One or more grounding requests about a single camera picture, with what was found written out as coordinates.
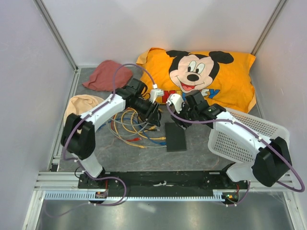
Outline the black network switch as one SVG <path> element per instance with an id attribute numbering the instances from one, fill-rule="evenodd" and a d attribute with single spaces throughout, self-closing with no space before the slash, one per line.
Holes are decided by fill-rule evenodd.
<path id="1" fill-rule="evenodd" d="M 165 123 L 166 151 L 180 152 L 187 150 L 185 131 L 175 123 Z"/>

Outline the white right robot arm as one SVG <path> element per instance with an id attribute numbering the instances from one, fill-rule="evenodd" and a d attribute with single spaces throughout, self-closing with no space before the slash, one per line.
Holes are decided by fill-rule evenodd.
<path id="1" fill-rule="evenodd" d="M 199 91 L 193 91 L 185 99 L 172 94 L 167 105 L 174 106 L 171 118 L 181 128 L 187 129 L 192 124 L 211 128 L 209 150 L 233 161 L 220 176 L 222 187 L 229 189 L 243 180 L 257 180 L 271 187 L 289 171 L 271 150 L 274 148 L 291 162 L 289 131 L 285 127 L 216 103 L 209 105 Z"/>

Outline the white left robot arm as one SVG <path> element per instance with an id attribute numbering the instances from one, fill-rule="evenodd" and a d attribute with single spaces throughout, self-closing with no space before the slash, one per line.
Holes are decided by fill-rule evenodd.
<path id="1" fill-rule="evenodd" d="M 142 92 L 145 88 L 145 83 L 133 79 L 128 85 L 115 89 L 114 93 L 91 110 L 81 115 L 71 113 L 66 118 L 61 145 L 89 175 L 88 182 L 94 188 L 101 188 L 105 184 L 105 170 L 94 154 L 95 133 L 102 124 L 115 114 L 132 108 L 144 116 L 146 124 L 160 126 L 161 113 L 156 99 L 163 96 L 164 91 L 154 84 L 150 98 L 144 99 Z"/>

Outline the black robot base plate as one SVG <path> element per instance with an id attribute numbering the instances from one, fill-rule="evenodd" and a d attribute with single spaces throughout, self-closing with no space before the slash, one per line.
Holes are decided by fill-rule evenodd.
<path id="1" fill-rule="evenodd" d="M 214 190 L 236 191 L 248 187 L 248 182 L 232 182 L 223 171 L 152 171 L 108 172 L 105 181 L 95 181 L 81 174 L 79 189 L 107 189 L 122 196 L 124 186 L 134 195 L 208 195 Z"/>

